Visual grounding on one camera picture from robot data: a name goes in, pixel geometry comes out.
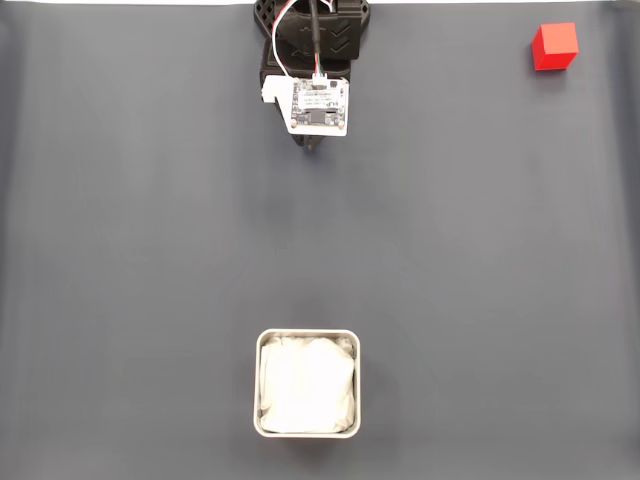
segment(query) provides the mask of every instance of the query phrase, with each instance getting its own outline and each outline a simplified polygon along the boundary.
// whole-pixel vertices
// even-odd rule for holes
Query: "gray table surface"
[[[535,74],[557,21],[580,55]],[[1,5],[0,478],[637,479],[617,32],[375,6],[309,156],[249,6]],[[360,336],[355,438],[255,433],[270,327]]]

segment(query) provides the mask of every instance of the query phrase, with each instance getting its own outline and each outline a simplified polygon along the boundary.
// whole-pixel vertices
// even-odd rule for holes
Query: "red block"
[[[578,54],[575,23],[545,23],[531,44],[536,70],[566,70]]]

